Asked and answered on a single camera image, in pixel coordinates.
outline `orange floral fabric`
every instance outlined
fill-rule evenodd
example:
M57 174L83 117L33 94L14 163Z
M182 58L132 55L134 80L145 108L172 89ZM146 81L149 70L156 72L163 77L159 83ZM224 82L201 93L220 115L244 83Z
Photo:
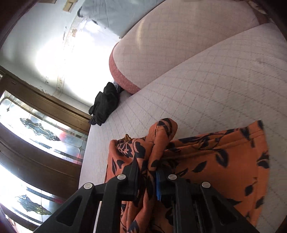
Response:
M121 174L134 159L140 171L136 200L122 202L121 233L173 232L171 203L156 199L158 166L190 183L210 182L256 225L269 175L262 122L172 141L176 131L176 122L165 118L152 125L144 138L126 135L110 142L105 182Z

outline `silver screw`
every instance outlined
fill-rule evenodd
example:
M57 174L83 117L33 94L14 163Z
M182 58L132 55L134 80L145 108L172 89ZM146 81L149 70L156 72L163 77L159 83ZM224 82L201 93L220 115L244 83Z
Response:
M85 183L84 184L84 189L91 189L93 187L92 183Z
M126 175L125 174L120 174L120 175L117 176L117 178L119 180L124 180L126 178Z
M209 182L203 182L201 185L202 185L202 187L204 187L206 189L210 188L210 186L211 186L211 184Z
M168 176L168 178L169 178L170 180L176 180L176 179L177 179L177 176L174 175L174 174L170 174L170 175Z

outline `black cloth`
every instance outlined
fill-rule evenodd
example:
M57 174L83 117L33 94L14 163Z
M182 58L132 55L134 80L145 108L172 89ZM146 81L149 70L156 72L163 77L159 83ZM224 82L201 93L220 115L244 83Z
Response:
M95 98L94 105L89 109L89 114L93 115L89 120L91 125L101 126L106 122L109 115L117 108L119 104L119 94L114 84L108 82L104 92L99 92Z

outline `light blue sheet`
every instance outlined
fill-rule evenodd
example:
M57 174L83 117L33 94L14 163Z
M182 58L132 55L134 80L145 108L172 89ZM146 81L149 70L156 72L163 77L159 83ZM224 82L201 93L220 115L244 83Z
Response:
M79 14L123 37L164 0L85 0Z

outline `grid pattern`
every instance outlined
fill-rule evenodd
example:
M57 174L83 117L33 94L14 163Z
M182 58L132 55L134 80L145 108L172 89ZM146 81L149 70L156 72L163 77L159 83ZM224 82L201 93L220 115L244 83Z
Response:
M245 1L166 0L123 37L113 58L119 71L142 89L195 54L258 25Z
M262 24L186 60L145 88L122 98L101 127L92 126L80 186L104 181L111 139L142 137L161 118L178 123L175 138L262 119L270 152L270 180L261 233L274 233L287 214L287 42Z

